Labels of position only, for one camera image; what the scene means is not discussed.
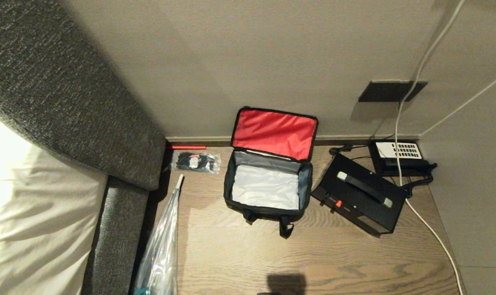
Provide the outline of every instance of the red bag lid lining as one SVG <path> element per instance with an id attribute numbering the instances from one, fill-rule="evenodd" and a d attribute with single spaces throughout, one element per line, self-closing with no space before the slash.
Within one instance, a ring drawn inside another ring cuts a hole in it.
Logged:
<path id="1" fill-rule="evenodd" d="M 317 129 L 311 116 L 243 108 L 237 115 L 232 146 L 293 159 L 310 159 Z"/>

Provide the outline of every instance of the plastic bag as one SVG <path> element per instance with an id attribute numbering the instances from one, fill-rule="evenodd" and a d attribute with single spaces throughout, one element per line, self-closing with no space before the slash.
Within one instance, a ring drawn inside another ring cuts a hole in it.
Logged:
<path id="1" fill-rule="evenodd" d="M 134 295 L 177 295 L 177 208 L 183 178 L 181 174 L 148 240 Z"/>
<path id="2" fill-rule="evenodd" d="M 171 159 L 171 170 L 191 170 L 218 174 L 221 166 L 221 155 L 210 153 L 190 153 L 174 151 Z"/>

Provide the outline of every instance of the beige wall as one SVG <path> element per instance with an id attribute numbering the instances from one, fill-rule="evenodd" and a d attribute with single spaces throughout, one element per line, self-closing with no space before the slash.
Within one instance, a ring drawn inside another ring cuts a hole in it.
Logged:
<path id="1" fill-rule="evenodd" d="M 390 134 L 370 80 L 409 79 L 448 0 L 67 0 L 167 136 L 230 136 L 242 106 L 308 113 L 319 136 Z M 496 0 L 467 0 L 400 133 L 420 134 L 496 78 Z"/>
<path id="2" fill-rule="evenodd" d="M 496 84 L 424 134 L 432 195 L 469 294 L 496 294 Z"/>

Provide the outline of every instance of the telephone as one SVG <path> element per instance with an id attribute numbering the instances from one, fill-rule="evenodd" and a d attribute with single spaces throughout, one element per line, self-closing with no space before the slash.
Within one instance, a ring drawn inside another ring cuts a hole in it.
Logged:
<path id="1" fill-rule="evenodd" d="M 398 142 L 396 149 L 394 141 L 377 141 L 369 145 L 369 150 L 375 172 L 380 176 L 398 176 L 398 153 L 403 176 L 428 175 L 437 167 L 423 159 L 415 142 Z"/>

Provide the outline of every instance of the bag handle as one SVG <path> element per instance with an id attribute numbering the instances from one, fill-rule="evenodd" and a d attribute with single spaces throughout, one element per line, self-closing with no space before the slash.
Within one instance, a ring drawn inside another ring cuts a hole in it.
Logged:
<path id="1" fill-rule="evenodd" d="M 290 217 L 280 216 L 279 218 L 279 235 L 285 239 L 290 237 L 291 232 L 294 230 L 294 225 L 290 223 Z"/>
<path id="2" fill-rule="evenodd" d="M 250 225 L 252 224 L 252 222 L 257 220 L 257 216 L 255 216 L 255 213 L 248 209 L 243 209 L 243 217 Z"/>

